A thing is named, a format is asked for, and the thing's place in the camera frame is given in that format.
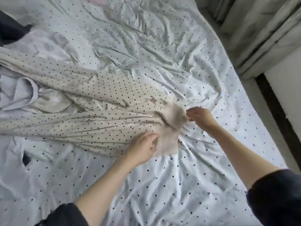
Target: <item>pink fabric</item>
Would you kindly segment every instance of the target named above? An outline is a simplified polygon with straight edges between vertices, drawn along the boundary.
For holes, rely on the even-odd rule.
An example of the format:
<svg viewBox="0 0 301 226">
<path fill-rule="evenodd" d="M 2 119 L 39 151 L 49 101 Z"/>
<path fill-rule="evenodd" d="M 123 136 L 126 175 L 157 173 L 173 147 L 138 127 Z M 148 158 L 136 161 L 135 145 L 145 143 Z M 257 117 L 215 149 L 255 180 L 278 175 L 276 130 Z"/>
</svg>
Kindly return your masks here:
<svg viewBox="0 0 301 226">
<path fill-rule="evenodd" d="M 87 0 L 87 1 L 99 5 L 99 4 L 104 4 L 107 0 Z"/>
</svg>

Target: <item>wall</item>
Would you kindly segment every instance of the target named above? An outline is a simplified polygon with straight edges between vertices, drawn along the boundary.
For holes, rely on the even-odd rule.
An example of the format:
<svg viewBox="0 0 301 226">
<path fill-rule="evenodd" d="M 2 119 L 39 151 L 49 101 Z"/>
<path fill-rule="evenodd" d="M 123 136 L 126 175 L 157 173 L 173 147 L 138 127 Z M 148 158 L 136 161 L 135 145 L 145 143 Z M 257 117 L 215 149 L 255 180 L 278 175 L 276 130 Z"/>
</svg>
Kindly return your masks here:
<svg viewBox="0 0 301 226">
<path fill-rule="evenodd" d="M 266 71 L 265 76 L 301 140 L 301 48 Z"/>
<path fill-rule="evenodd" d="M 209 5 L 209 0 L 195 0 L 197 3 L 198 8 L 205 8 Z"/>
</svg>

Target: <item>person's left hand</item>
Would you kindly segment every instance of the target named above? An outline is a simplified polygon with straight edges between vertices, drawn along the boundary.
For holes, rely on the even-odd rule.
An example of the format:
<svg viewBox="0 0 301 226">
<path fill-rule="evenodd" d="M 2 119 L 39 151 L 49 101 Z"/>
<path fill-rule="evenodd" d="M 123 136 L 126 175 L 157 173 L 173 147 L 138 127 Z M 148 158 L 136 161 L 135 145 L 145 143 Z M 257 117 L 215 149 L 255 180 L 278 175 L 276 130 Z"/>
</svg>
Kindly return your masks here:
<svg viewBox="0 0 301 226">
<path fill-rule="evenodd" d="M 153 142 L 159 137 L 159 134 L 153 132 L 135 137 L 124 154 L 124 160 L 133 168 L 147 162 L 157 150 Z"/>
</svg>

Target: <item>white polka dot bed sheet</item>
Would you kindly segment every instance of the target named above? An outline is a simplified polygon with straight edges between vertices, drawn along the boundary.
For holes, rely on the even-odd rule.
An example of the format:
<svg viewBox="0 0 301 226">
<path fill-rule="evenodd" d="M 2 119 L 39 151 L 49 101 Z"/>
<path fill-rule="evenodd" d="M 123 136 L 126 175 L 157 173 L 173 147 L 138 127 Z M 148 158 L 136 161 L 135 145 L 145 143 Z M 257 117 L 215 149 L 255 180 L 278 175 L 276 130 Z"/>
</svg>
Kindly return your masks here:
<svg viewBox="0 0 301 226">
<path fill-rule="evenodd" d="M 0 9 L 33 25 L 7 49 L 139 79 L 184 109 L 209 108 L 238 140 L 287 167 L 194 0 L 0 0 Z M 55 106 L 40 102 L 9 116 L 80 112 L 63 93 L 52 93 Z M 114 161 L 45 138 L 2 135 L 0 143 L 1 225 L 36 224 L 81 196 Z M 26 166 L 24 152 L 30 158 Z M 216 141 L 186 123 L 179 152 L 135 168 L 101 225 L 260 225 L 245 195 Z"/>
</svg>

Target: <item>dark wooden trim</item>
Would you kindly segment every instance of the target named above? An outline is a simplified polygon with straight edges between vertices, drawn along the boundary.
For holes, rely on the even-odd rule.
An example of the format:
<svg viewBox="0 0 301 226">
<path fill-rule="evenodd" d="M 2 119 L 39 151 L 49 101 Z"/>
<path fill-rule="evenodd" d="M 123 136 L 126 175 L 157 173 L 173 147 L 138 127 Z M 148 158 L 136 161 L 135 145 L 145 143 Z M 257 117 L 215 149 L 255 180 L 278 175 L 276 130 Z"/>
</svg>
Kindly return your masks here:
<svg viewBox="0 0 301 226">
<path fill-rule="evenodd" d="M 276 121 L 281 134 L 286 141 L 288 148 L 290 149 L 293 157 L 295 158 L 299 168 L 301 169 L 301 142 L 296 135 L 295 131 L 289 120 L 286 118 L 286 115 L 274 94 L 272 87 L 270 86 L 268 80 L 265 75 L 262 73 L 258 77 L 255 78 L 257 85 L 263 95 L 274 120 Z"/>
</svg>

